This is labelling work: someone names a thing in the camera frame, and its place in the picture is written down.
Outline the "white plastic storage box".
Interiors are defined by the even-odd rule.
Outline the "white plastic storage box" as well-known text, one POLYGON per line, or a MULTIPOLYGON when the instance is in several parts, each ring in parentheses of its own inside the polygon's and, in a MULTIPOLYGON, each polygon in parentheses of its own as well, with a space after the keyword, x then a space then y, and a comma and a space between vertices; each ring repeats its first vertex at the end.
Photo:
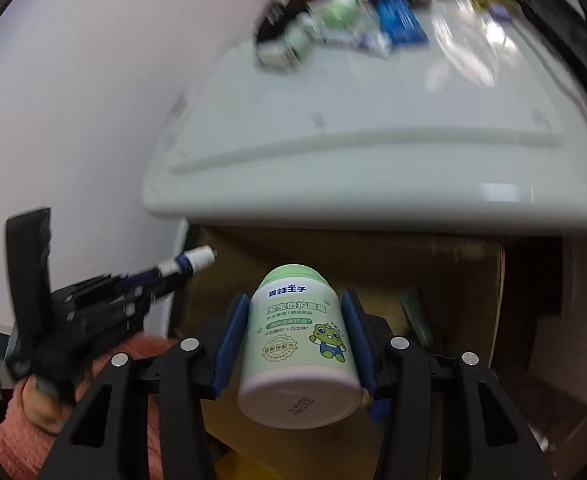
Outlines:
POLYGON ((146 209, 231 226, 587 232, 587 95, 559 53, 467 0, 418 19, 423 46, 316 47, 292 73, 233 44, 161 136, 146 209))

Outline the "small white blue-banded bottle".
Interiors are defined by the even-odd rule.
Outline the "small white blue-banded bottle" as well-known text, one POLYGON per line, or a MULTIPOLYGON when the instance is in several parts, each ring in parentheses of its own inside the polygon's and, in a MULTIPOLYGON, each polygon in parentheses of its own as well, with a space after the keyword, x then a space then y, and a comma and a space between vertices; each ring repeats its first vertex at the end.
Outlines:
POLYGON ((156 265, 156 270, 163 278, 171 274, 194 275, 208 269, 214 261, 216 261, 216 252, 206 245, 182 252, 173 259, 162 261, 156 265))

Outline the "small purple cube at edge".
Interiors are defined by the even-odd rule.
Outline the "small purple cube at edge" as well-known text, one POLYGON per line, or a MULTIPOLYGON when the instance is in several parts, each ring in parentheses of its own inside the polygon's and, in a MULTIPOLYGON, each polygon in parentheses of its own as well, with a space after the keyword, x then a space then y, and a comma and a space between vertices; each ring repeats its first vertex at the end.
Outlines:
POLYGON ((489 14, 494 21, 500 23, 509 23, 513 19, 509 10, 499 3, 492 3, 489 6, 489 14))

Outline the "white squeeze tube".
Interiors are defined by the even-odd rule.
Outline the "white squeeze tube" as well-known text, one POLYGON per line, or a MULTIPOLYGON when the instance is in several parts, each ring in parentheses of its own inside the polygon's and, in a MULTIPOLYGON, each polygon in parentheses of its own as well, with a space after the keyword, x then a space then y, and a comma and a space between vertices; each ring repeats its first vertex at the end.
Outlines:
POLYGON ((327 46, 359 50, 376 58, 389 58, 392 50, 389 36, 381 30, 322 28, 319 38, 327 46))

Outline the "green-capped bottle at back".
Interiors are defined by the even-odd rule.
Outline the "green-capped bottle at back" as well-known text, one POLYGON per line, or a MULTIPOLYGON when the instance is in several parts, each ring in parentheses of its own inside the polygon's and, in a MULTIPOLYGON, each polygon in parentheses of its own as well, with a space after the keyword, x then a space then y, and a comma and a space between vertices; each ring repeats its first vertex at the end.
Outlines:
POLYGON ((325 0, 317 11, 317 24, 322 36, 355 32, 359 15, 357 0, 325 0))

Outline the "blue plastic wrapper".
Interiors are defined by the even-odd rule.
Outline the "blue plastic wrapper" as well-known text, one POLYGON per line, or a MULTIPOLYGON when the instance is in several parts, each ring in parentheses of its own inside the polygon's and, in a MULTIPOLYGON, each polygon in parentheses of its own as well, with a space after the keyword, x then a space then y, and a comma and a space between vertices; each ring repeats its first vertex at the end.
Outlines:
POLYGON ((380 28, 394 48, 427 44, 428 37, 421 28, 406 0, 379 0, 375 3, 380 28))

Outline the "green-capped cream jar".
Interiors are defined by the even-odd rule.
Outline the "green-capped cream jar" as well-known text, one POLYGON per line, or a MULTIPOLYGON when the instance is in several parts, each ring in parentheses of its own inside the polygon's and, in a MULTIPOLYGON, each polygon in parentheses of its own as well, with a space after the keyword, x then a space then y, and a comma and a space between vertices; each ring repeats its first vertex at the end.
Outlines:
POLYGON ((338 295, 301 264, 272 270, 251 297, 237 402, 258 424, 324 427, 362 402, 338 295))

